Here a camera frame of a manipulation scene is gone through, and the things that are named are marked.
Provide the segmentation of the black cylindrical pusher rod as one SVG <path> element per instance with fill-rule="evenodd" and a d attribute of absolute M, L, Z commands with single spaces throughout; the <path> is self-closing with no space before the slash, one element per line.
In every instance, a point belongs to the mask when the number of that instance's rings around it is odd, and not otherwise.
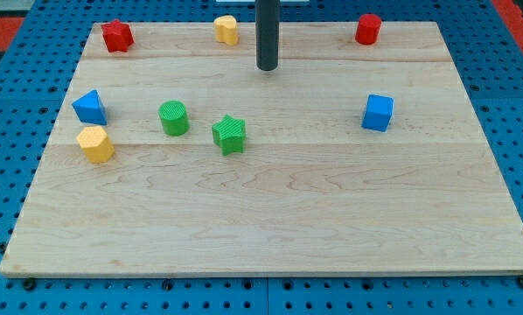
<path fill-rule="evenodd" d="M 279 0 L 255 0 L 256 65 L 262 71 L 278 66 Z"/>

